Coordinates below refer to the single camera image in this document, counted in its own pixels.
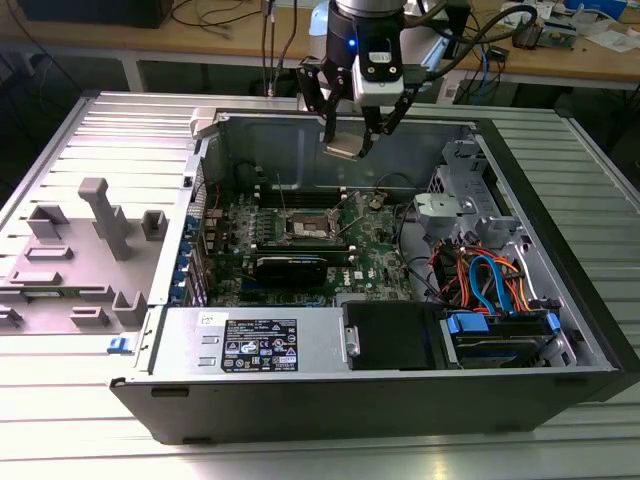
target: metal extrusion surface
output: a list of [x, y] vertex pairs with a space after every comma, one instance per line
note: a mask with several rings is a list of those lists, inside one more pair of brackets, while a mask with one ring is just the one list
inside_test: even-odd
[[[3, 209], [2, 274], [10, 270], [20, 237], [30, 234], [20, 214], [27, 202], [43, 201], [38, 198], [43, 190], [39, 182], [63, 182], [55, 186], [64, 187], [78, 178], [78, 173], [108, 167], [111, 171], [106, 173], [118, 178], [123, 190], [145, 185], [157, 188], [156, 182], [182, 173], [180, 161], [162, 157], [176, 145], [190, 141], [189, 118], [194, 108], [242, 105], [295, 109], [293, 101], [207, 96], [103, 94], [83, 101], [75, 112], [77, 119], [72, 119], [43, 152], [36, 164], [41, 173], [21, 184], [21, 203]], [[417, 106], [412, 113], [446, 119], [459, 118], [471, 109]], [[580, 129], [554, 112], [472, 110], [474, 117], [494, 121], [640, 353], [637, 194]], [[108, 162], [95, 158], [96, 150], [106, 149], [105, 142], [110, 145], [107, 150], [115, 148], [122, 154]], [[88, 158], [69, 157], [70, 149], [77, 147], [94, 150]], [[127, 159], [123, 154], [128, 148], [148, 149], [146, 160]], [[135, 170], [142, 162], [144, 170]], [[63, 170], [52, 170], [57, 167]], [[123, 193], [126, 198], [130, 192]], [[136, 202], [125, 203], [132, 213], [146, 209]], [[68, 208], [78, 207], [70, 202]], [[640, 476], [640, 386], [606, 403], [572, 407], [531, 433], [165, 446], [154, 441], [104, 386], [114, 372], [133, 362], [132, 357], [106, 355], [110, 339], [109, 335], [0, 337], [0, 438], [11, 439], [4, 442], [0, 453], [3, 477], [12, 473], [106, 477], [115, 469], [134, 475], [151, 471], [174, 478], [245, 479], [386, 479], [399, 474], [407, 479]], [[96, 469], [98, 462], [103, 468]]]

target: side panel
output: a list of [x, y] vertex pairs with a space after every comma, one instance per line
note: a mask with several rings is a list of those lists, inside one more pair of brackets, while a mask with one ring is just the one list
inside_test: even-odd
[[186, 385], [112, 383], [166, 444], [532, 430], [611, 375]]

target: workbench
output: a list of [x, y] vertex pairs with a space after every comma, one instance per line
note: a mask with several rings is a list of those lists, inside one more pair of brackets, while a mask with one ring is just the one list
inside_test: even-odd
[[[281, 103], [296, 106], [294, 99]], [[102, 93], [81, 98], [0, 211], [0, 277], [8, 274], [12, 255], [31, 235], [25, 218], [33, 208], [55, 198], [65, 212], [81, 212], [77, 189], [88, 174], [108, 179], [113, 199], [127, 218], [139, 219], [147, 209], [164, 209], [171, 216], [180, 173], [194, 149], [190, 120], [195, 109], [228, 106], [273, 108], [267, 99], [248, 97]], [[639, 351], [638, 193], [574, 120], [552, 110], [415, 105], [409, 115], [455, 119], [470, 112], [495, 122]], [[160, 199], [158, 190], [164, 191]], [[1, 478], [497, 480], [640, 475], [639, 386], [606, 403], [572, 407], [533, 432], [162, 445], [105, 385], [134, 361], [132, 356], [108, 355], [111, 338], [0, 336]]]
[[[235, 5], [230, 0], [202, 0], [202, 11], [213, 8], [225, 8]], [[168, 16], [158, 29], [143, 29], [117, 25], [68, 24], [57, 22], [30, 22], [22, 11], [14, 10], [27, 31], [38, 40], [52, 55], [110, 58], [121, 62], [127, 78], [129, 90], [146, 90], [140, 62], [179, 62], [211, 65], [262, 65], [261, 35], [262, 16], [252, 15], [231, 23], [232, 38], [227, 40], [220, 35], [201, 28], [182, 25]], [[256, 0], [246, 2], [229, 12], [208, 17], [210, 21], [223, 21], [259, 10]], [[197, 23], [195, 11], [189, 5], [178, 12], [178, 18]], [[311, 9], [300, 8], [298, 12], [297, 35], [287, 52], [285, 68], [300, 63], [309, 52], [309, 19]], [[291, 34], [293, 9], [278, 9], [275, 56], [280, 56]], [[20, 55], [42, 53], [24, 35], [7, 10], [4, 1], [0, 2], [0, 52], [10, 52], [17, 67], [30, 68]]]
[[[219, 7], [223, 0], [202, 0], [211, 8]], [[301, 2], [302, 5], [313, 2]], [[497, 13], [501, 0], [476, 0], [475, 8], [481, 20]], [[233, 11], [221, 13], [219, 20], [235, 18], [256, 11], [256, 2], [247, 2]], [[141, 61], [184, 62], [224, 65], [262, 65], [262, 20], [254, 15], [232, 24], [233, 38], [225, 40], [200, 28], [181, 25], [167, 18], [159, 29], [147, 30], [123, 26], [81, 25], [53, 22], [29, 22], [22, 12], [18, 15], [27, 30], [53, 55], [114, 58], [122, 63], [129, 89], [145, 90], [140, 72]], [[309, 52], [308, 34], [311, 10], [301, 8], [298, 16], [298, 34], [287, 52], [285, 67], [293, 67]], [[180, 11], [180, 18], [195, 21], [193, 8]], [[275, 53], [280, 55], [291, 32], [293, 11], [278, 9]], [[640, 13], [627, 9], [621, 21], [640, 27]], [[586, 88], [634, 89], [640, 80], [640, 49], [616, 53], [600, 45], [579, 38], [573, 50], [513, 48], [511, 40], [498, 46], [510, 50], [502, 81], [542, 85]], [[41, 53], [15, 24], [6, 4], [0, 2], [0, 50], [17, 54]], [[457, 86], [471, 78], [478, 68], [478, 60], [469, 54], [458, 68], [447, 75], [441, 88], [439, 103], [452, 101]]]
[[[500, 11], [502, 0], [476, 0], [477, 17], [481, 25]], [[625, 32], [628, 27], [640, 31], [640, 12], [627, 8], [620, 18], [622, 25], [614, 29]], [[468, 26], [475, 26], [470, 19]], [[490, 35], [503, 30], [493, 29]], [[509, 50], [509, 58], [501, 81], [563, 87], [606, 88], [633, 90], [640, 81], [640, 49], [616, 53], [584, 37], [578, 37], [573, 49], [536, 48], [525, 50], [514, 48], [511, 39], [494, 44]], [[438, 103], [451, 103], [460, 82], [474, 76], [480, 62], [473, 54], [465, 57], [458, 67], [449, 73], [442, 84]], [[497, 72], [497, 66], [490, 66]]]

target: white sticker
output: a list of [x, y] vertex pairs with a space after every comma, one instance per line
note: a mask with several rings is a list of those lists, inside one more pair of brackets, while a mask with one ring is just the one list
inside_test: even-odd
[[226, 312], [201, 312], [198, 314], [198, 325], [200, 327], [224, 327], [224, 323], [229, 319]]

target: warning label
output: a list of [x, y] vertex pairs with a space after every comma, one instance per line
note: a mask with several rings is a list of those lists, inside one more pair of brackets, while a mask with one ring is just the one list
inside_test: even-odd
[[222, 370], [227, 373], [298, 371], [295, 319], [227, 320]]

